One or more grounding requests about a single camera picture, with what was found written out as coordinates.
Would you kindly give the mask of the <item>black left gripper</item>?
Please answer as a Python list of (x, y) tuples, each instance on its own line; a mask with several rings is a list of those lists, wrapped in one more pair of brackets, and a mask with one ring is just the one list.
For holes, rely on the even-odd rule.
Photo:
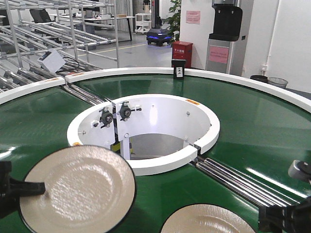
[(12, 163), (0, 162), (0, 217), (5, 218), (17, 211), (19, 197), (42, 195), (45, 193), (45, 183), (18, 181), (10, 177)]

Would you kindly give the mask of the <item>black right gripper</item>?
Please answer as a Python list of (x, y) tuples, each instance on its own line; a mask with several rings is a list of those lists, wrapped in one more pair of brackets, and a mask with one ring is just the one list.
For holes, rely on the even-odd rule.
[(311, 198), (298, 205), (259, 207), (258, 228), (271, 233), (309, 233), (311, 231)]

